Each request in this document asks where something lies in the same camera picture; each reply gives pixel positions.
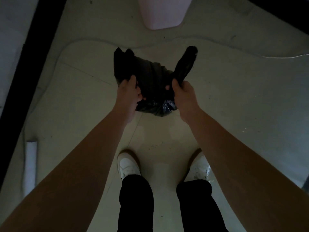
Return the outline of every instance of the person's right arm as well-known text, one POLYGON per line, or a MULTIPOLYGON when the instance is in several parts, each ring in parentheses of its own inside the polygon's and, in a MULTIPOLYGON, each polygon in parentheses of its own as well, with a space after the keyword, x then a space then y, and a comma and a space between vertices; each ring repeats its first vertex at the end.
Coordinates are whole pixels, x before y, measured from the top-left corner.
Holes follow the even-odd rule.
POLYGON ((238 219, 248 231, 309 231, 309 196, 226 131, 197 104, 189 82, 172 87, 181 118, 238 219))

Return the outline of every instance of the white pipe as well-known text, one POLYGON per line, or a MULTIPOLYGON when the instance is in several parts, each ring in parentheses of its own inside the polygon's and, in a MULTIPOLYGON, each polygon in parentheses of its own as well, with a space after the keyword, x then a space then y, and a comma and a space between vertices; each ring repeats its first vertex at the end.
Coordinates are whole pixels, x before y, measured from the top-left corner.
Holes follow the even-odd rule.
POLYGON ((37 141, 27 141, 25 150, 25 169, 23 174, 23 196, 26 197, 36 186, 37 141))

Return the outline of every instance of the sneaker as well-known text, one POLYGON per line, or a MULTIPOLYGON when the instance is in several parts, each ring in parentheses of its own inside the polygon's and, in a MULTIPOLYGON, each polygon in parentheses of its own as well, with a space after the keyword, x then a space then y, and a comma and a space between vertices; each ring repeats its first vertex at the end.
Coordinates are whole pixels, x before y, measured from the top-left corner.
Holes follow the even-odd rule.
POLYGON ((131 150, 123 150, 117 158, 118 172, 123 180, 127 175, 140 175, 140 164, 137 156, 131 150))
POLYGON ((206 180, 211 171, 211 167, 202 152, 202 149, 197 149, 191 156, 188 163, 188 172, 184 177, 184 182, 194 181, 198 179, 206 180))

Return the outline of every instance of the pink container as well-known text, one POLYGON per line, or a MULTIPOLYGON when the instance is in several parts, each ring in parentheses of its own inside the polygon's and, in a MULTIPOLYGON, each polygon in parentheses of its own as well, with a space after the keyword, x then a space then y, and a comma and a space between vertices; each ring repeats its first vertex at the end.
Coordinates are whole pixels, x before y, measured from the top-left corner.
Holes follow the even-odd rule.
POLYGON ((151 30, 176 27, 192 0, 138 0, 144 24, 151 30))

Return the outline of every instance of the person's left hand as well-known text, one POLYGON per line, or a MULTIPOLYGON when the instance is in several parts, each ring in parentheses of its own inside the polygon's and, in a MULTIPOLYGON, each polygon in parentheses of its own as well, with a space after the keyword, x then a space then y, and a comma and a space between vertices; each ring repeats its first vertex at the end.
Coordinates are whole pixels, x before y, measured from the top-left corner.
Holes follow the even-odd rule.
POLYGON ((131 76, 130 80, 123 80, 117 90, 117 99, 113 111, 124 116, 126 123, 132 121, 137 106, 141 101, 141 89, 136 86, 136 77, 131 76))

